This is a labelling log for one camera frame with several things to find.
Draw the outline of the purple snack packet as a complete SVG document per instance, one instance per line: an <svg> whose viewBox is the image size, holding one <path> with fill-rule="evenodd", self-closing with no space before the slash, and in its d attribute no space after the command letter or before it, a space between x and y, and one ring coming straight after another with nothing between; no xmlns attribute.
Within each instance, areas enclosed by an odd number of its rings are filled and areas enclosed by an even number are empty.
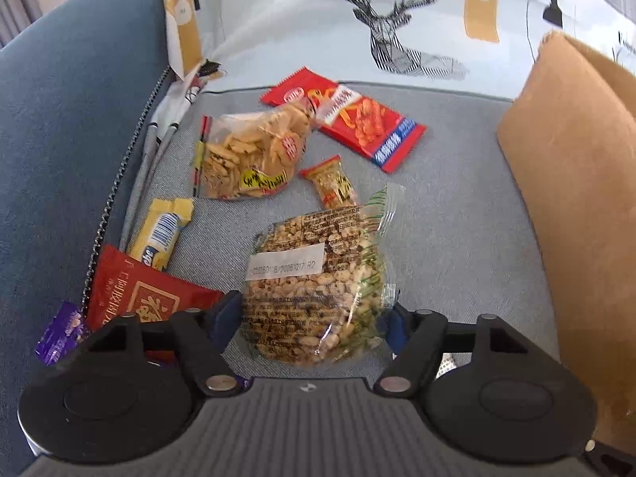
<svg viewBox="0 0 636 477"><path fill-rule="evenodd" d="M74 302L62 302L35 345L38 359L44 365L52 366L76 349L91 334L86 317L84 307Z"/></svg>

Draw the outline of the deer print sofa cover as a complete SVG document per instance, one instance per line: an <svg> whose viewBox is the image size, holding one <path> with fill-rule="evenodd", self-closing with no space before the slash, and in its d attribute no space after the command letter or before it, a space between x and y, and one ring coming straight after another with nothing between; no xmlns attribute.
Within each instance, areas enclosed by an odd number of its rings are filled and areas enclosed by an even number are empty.
<svg viewBox="0 0 636 477"><path fill-rule="evenodd" d="M392 89L510 101L542 38L563 32L635 67L635 0L175 0L212 73L196 114L252 112L308 68L387 98Z"/></svg>

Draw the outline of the cardboard box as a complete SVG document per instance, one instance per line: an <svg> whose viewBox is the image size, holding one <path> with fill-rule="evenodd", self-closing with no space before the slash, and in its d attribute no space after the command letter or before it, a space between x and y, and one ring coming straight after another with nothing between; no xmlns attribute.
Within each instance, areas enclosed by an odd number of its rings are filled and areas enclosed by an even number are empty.
<svg viewBox="0 0 636 477"><path fill-rule="evenodd" d="M635 79L562 32L542 40L497 129L547 275L560 357L597 438L635 449Z"/></svg>

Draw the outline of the clear peanut bag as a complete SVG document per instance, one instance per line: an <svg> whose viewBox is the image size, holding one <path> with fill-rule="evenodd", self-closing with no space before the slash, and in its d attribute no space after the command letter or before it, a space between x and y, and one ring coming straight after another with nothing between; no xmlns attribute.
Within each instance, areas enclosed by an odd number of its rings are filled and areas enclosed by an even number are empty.
<svg viewBox="0 0 636 477"><path fill-rule="evenodd" d="M291 217L256 237L242 291L241 333L253 354L295 366L371 351L399 295L389 253L405 189L365 204Z"/></svg>

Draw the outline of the yellow wafer bar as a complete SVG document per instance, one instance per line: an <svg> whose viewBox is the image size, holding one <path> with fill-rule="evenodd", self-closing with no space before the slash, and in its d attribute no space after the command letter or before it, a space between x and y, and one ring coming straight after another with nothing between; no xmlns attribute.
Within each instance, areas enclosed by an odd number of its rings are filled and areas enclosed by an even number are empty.
<svg viewBox="0 0 636 477"><path fill-rule="evenodd" d="M191 222L193 210L192 198L153 199L127 254L146 266L165 271L182 229Z"/></svg>

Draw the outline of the clear cracker bag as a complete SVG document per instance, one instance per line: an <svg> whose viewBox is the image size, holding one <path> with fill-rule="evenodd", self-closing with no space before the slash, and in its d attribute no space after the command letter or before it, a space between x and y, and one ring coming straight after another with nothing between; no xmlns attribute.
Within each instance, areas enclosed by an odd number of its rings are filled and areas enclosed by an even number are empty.
<svg viewBox="0 0 636 477"><path fill-rule="evenodd" d="M307 99L256 113L205 115L193 158L193 195L236 200L281 192L315 126Z"/></svg>

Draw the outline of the red long snack packet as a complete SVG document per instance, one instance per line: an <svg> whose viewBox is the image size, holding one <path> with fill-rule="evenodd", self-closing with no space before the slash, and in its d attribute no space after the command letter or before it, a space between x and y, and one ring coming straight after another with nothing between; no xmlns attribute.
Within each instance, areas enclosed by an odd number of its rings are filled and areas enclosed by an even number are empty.
<svg viewBox="0 0 636 477"><path fill-rule="evenodd" d="M324 112L320 129L348 149L394 173L427 127L351 87L304 67L261 96L268 106L307 99Z"/></svg>

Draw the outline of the red envelope snack packet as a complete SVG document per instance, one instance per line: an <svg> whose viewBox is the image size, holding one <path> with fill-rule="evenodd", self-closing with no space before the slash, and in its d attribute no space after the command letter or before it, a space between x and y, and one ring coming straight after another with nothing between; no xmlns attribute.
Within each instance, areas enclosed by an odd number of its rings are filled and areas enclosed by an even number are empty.
<svg viewBox="0 0 636 477"><path fill-rule="evenodd" d="M137 313L141 322L162 322L189 308L209 309L224 296L142 264L104 246L100 253L86 324L95 332L124 313Z"/></svg>

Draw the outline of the small orange snack packet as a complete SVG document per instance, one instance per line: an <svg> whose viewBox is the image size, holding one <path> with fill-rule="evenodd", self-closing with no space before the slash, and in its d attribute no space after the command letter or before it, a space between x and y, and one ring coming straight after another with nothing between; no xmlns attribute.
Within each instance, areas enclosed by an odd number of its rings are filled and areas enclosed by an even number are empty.
<svg viewBox="0 0 636 477"><path fill-rule="evenodd" d="M344 171L341 156L332 156L318 165L303 169L300 175L314 184L324 209L358 205L357 193Z"/></svg>

